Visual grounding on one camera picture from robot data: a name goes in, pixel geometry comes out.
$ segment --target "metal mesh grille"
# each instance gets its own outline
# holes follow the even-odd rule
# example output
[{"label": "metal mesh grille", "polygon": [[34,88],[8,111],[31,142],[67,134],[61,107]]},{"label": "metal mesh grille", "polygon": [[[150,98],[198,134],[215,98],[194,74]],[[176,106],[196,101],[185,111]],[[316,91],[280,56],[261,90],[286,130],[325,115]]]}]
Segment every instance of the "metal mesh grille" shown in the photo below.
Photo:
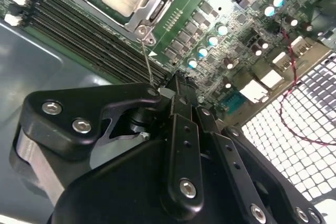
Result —
[{"label": "metal mesh grille", "polygon": [[[336,188],[336,146],[310,144],[281,123],[280,96],[243,126],[246,137],[308,199]],[[284,103],[284,119],[312,140],[336,140],[336,59],[315,67]]]}]

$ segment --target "metal rod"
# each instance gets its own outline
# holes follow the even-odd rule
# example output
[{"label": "metal rod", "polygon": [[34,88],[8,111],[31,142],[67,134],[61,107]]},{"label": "metal rod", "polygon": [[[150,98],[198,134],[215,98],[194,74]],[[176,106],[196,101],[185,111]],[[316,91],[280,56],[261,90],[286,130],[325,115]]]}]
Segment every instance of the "metal rod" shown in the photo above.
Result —
[{"label": "metal rod", "polygon": [[149,83],[150,83],[150,85],[154,86],[154,78],[153,78],[153,74],[152,74],[152,70],[151,70],[151,65],[149,64],[148,55],[146,53],[146,48],[145,48],[145,44],[144,44],[143,41],[141,42],[141,45],[142,45],[143,55],[145,56],[145,60],[146,60],[147,68],[148,68]]}]

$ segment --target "metal bolt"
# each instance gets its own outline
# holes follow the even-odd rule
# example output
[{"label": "metal bolt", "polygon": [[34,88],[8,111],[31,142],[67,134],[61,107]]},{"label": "metal bolt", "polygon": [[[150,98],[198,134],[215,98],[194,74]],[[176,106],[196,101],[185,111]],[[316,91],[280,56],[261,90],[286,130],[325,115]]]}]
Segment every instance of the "metal bolt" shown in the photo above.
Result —
[{"label": "metal bolt", "polygon": [[147,42],[148,42],[149,45],[152,45],[152,44],[154,44],[154,39],[148,39]]},{"label": "metal bolt", "polygon": [[139,29],[139,34],[143,34],[143,35],[144,35],[145,32],[146,32],[145,28],[140,28],[140,29]]},{"label": "metal bolt", "polygon": [[45,102],[42,105],[42,110],[49,115],[58,115],[62,112],[62,106],[57,102]]},{"label": "metal bolt", "polygon": [[305,223],[308,223],[309,219],[307,217],[307,215],[299,208],[297,207],[295,209],[296,214],[300,217],[301,220],[303,220]]},{"label": "metal bolt", "polygon": [[313,212],[313,210],[309,209],[309,210],[308,210],[308,213],[313,217],[313,219],[314,219],[317,223],[321,223],[320,218],[317,216],[317,214],[315,214],[315,213]]},{"label": "metal bolt", "polygon": [[91,124],[84,119],[76,119],[72,123],[72,128],[81,134],[89,133],[92,129]]},{"label": "metal bolt", "polygon": [[147,93],[154,97],[156,96],[156,91],[154,89],[147,89]]},{"label": "metal bolt", "polygon": [[206,109],[202,109],[202,112],[205,114],[205,115],[210,115],[210,112],[208,112]]},{"label": "metal bolt", "polygon": [[199,103],[203,103],[204,102],[204,97],[197,97],[197,101]]},{"label": "metal bolt", "polygon": [[196,188],[189,180],[184,179],[180,182],[180,190],[187,198],[192,199],[196,197]]},{"label": "metal bolt", "polygon": [[254,216],[254,218],[256,218],[256,220],[259,221],[261,224],[266,223],[266,215],[264,214],[264,212],[261,210],[260,207],[258,207],[255,204],[252,204],[251,213]]},{"label": "metal bolt", "polygon": [[239,133],[235,129],[231,129],[233,136],[239,136]]}]

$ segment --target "red wire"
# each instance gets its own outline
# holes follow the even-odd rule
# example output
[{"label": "red wire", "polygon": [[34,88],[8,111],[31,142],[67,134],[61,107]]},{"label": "red wire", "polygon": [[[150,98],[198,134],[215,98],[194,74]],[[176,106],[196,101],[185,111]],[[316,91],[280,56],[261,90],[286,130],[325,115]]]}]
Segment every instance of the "red wire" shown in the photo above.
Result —
[{"label": "red wire", "polygon": [[318,140],[312,140],[312,139],[309,139],[305,136],[300,136],[298,135],[296,132],[294,132],[294,130],[292,130],[288,125],[287,123],[285,122],[285,119],[283,117],[283,107],[284,107],[284,101],[287,100],[288,96],[290,94],[292,94],[293,90],[295,89],[295,87],[298,85],[298,76],[297,76],[297,68],[296,68],[296,61],[295,61],[295,57],[294,57],[294,52],[293,52],[293,48],[291,46],[291,41],[290,41],[290,38],[288,36],[288,34],[286,33],[285,30],[282,30],[282,33],[283,33],[283,36],[288,40],[289,42],[289,55],[290,55],[290,58],[291,58],[291,64],[292,64],[292,70],[293,70],[293,75],[294,75],[294,81],[291,85],[291,87],[284,93],[283,95],[283,98],[280,102],[280,110],[279,110],[279,115],[280,115],[280,118],[281,118],[281,122],[283,123],[283,125],[289,130],[290,133],[292,133],[294,136],[300,138],[301,140],[304,140],[304,141],[307,141],[309,143],[315,143],[315,144],[319,144],[319,145],[322,145],[322,146],[336,146],[336,143],[326,143],[326,142],[323,142],[323,141],[318,141]]}]

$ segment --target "black mechanical linkage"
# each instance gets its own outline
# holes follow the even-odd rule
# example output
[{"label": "black mechanical linkage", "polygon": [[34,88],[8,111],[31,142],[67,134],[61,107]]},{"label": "black mechanical linkage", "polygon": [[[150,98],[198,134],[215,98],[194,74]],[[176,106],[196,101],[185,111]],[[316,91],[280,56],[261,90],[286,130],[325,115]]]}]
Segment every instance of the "black mechanical linkage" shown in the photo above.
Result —
[{"label": "black mechanical linkage", "polygon": [[[141,132],[149,139],[88,166],[99,142]],[[220,133],[180,72],[160,92],[134,83],[32,93],[10,156],[55,205],[50,224],[325,223],[239,129]]]}]

